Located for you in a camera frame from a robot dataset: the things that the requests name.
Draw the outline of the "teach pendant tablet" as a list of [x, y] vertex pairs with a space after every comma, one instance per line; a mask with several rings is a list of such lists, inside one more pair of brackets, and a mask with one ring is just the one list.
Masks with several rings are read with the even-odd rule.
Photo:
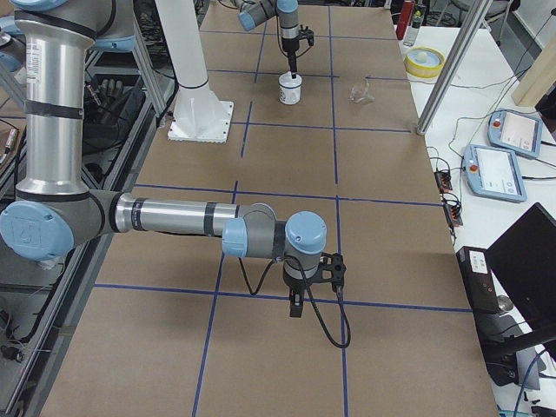
[[474, 195], [505, 202], [526, 201], [525, 185], [512, 150], [469, 144], [463, 162]]
[[493, 146], [510, 149], [528, 159], [539, 156], [541, 135], [541, 120], [516, 110], [497, 110], [488, 122], [487, 137]]

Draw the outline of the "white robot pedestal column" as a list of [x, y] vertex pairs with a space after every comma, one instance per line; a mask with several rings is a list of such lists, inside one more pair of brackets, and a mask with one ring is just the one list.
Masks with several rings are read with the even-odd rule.
[[234, 104], [210, 88], [194, 3], [161, 0], [156, 8], [178, 84], [169, 139], [226, 142]]

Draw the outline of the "red cylinder bottle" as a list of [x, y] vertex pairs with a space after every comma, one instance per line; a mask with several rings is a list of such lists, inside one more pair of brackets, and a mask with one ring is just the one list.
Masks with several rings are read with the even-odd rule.
[[395, 31], [398, 40], [402, 40], [406, 34], [407, 26], [409, 24], [409, 21], [411, 20], [413, 8], [414, 0], [405, 0], [401, 6], [400, 16]]

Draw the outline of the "black computer box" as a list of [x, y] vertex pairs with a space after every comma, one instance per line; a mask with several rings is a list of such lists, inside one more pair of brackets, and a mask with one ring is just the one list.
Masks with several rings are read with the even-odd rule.
[[492, 270], [483, 248], [463, 246], [456, 253], [470, 307], [475, 313], [497, 314], [499, 304]]

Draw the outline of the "far teach pendant tablet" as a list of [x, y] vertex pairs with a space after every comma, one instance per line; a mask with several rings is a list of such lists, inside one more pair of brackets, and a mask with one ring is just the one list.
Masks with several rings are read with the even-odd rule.
[[541, 135], [541, 120], [516, 110], [497, 110], [488, 122], [487, 137], [493, 146], [510, 149], [528, 159], [539, 156]]

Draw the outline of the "yellow tape roll with bowl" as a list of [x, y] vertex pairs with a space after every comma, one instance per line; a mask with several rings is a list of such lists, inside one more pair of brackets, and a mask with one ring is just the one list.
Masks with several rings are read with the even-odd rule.
[[438, 50], [420, 46], [406, 53], [404, 66], [409, 75], [428, 79], [440, 74], [445, 61], [446, 58]]

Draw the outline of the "aluminium frame post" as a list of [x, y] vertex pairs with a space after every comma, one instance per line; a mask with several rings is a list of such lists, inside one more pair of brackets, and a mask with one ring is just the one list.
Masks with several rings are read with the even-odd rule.
[[420, 119], [416, 125], [416, 133], [424, 136], [427, 133], [440, 105], [449, 90], [451, 82], [460, 67], [460, 64], [470, 47], [474, 36], [484, 20], [493, 0], [475, 1], [467, 13], [467, 17], [462, 24], [452, 48], [447, 56], [447, 60], [438, 76], [427, 103], [421, 112]]

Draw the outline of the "white enamel cup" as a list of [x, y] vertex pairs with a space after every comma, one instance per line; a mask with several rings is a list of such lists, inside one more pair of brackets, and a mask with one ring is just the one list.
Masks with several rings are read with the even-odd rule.
[[297, 89], [284, 89], [279, 85], [279, 98], [282, 104], [295, 105], [301, 100], [301, 87]]

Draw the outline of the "near teach pendant tablet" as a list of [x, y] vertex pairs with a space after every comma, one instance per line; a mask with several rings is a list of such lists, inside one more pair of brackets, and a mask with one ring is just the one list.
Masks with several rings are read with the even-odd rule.
[[525, 185], [512, 150], [469, 144], [463, 162], [474, 195], [505, 202], [526, 201]]

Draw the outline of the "black monitor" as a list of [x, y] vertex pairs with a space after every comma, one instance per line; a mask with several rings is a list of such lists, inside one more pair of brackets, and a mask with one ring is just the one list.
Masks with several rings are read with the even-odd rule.
[[532, 331], [487, 349], [513, 354], [543, 344], [555, 356], [555, 219], [534, 203], [486, 251], [486, 260]]

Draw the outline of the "white cup lid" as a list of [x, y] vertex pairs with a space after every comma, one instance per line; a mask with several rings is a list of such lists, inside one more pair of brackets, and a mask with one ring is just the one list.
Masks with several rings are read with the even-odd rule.
[[302, 78], [300, 75], [288, 71], [279, 76], [279, 85], [284, 89], [297, 89], [302, 85]]

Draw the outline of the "clear black cap bottle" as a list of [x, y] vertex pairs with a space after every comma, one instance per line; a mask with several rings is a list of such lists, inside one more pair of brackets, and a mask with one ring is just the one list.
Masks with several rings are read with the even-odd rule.
[[424, 4], [416, 4], [412, 15], [411, 24], [407, 26], [406, 34], [403, 39], [405, 46], [413, 46], [419, 34], [420, 27], [425, 20], [427, 7]]

